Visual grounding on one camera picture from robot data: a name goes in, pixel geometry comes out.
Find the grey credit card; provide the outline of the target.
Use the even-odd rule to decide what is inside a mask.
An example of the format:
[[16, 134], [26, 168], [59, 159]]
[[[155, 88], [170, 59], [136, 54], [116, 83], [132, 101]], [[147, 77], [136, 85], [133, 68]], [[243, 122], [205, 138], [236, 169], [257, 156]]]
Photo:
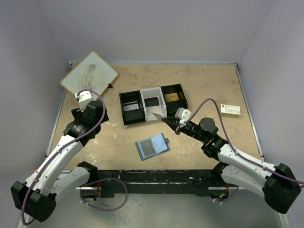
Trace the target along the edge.
[[164, 117], [160, 114], [152, 113], [152, 115], [159, 121], [163, 121]]

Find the blue leather card holder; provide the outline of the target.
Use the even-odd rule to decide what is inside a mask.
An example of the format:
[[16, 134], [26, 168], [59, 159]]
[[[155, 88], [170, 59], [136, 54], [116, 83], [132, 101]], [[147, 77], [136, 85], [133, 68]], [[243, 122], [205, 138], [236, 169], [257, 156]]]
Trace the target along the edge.
[[[151, 141], [151, 144], [152, 144], [152, 146], [154, 148], [154, 151], [156, 153], [152, 157], [160, 155], [160, 154], [170, 150], [169, 139], [166, 138], [163, 133], [159, 133], [157, 135], [154, 135], [154, 136], [149, 137], [149, 138], [144, 139], [144, 140], [148, 140], [148, 139]], [[135, 146], [136, 146], [136, 149], [137, 149], [138, 154], [139, 154], [138, 142], [135, 143]], [[147, 159], [143, 159], [140, 154], [139, 154], [139, 156], [141, 158], [141, 161], [147, 160]]]

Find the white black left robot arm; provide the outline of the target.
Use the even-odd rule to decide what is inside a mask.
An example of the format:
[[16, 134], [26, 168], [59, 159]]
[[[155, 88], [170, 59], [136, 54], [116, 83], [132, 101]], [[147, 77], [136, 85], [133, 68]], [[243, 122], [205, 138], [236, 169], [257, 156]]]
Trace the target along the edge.
[[87, 101], [85, 106], [73, 109], [72, 115], [74, 120], [66, 126], [52, 153], [24, 182], [17, 181], [10, 189], [25, 227], [48, 219], [60, 198], [97, 177], [97, 167], [85, 161], [59, 177], [70, 160], [101, 131], [101, 123], [109, 120], [102, 100]]

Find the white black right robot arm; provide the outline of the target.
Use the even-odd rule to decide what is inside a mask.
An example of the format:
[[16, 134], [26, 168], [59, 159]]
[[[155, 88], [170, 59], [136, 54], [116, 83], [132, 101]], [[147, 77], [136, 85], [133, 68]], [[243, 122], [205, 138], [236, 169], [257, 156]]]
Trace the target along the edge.
[[274, 165], [256, 159], [218, 135], [212, 118], [199, 124], [188, 122], [180, 126], [175, 117], [161, 118], [176, 134], [183, 133], [203, 143], [201, 149], [218, 161], [218, 174], [225, 183], [237, 185], [262, 197], [276, 212], [286, 214], [301, 193], [299, 181], [292, 170], [281, 163]]

